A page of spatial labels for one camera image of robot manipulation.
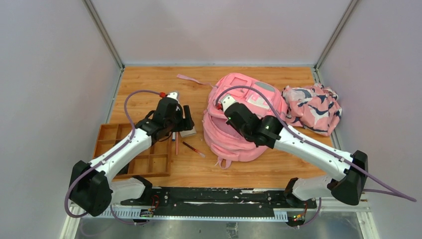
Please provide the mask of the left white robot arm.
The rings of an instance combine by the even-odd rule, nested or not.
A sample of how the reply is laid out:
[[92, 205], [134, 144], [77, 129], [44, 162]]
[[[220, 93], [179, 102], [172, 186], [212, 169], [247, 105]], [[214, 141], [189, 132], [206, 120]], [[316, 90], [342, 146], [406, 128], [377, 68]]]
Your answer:
[[86, 163], [77, 162], [72, 169], [69, 189], [65, 196], [65, 209], [69, 202], [85, 210], [85, 215], [98, 216], [112, 204], [134, 199], [146, 206], [152, 201], [152, 192], [147, 189], [148, 181], [140, 176], [126, 180], [113, 179], [118, 172], [137, 155], [148, 150], [156, 142], [173, 132], [191, 130], [194, 127], [190, 107], [180, 105], [178, 99], [166, 96], [137, 124], [131, 124], [131, 131], [118, 144], [99, 157]]

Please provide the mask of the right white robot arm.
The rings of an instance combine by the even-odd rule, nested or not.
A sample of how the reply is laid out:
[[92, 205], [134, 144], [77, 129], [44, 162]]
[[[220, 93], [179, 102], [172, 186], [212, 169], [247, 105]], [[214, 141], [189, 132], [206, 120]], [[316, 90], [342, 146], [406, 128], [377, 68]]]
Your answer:
[[223, 100], [227, 124], [248, 142], [295, 155], [317, 166], [326, 175], [314, 178], [292, 178], [284, 190], [287, 206], [296, 208], [312, 198], [334, 197], [356, 206], [367, 180], [368, 156], [362, 151], [353, 154], [316, 141], [291, 126], [283, 126], [275, 116], [259, 118], [246, 105]]

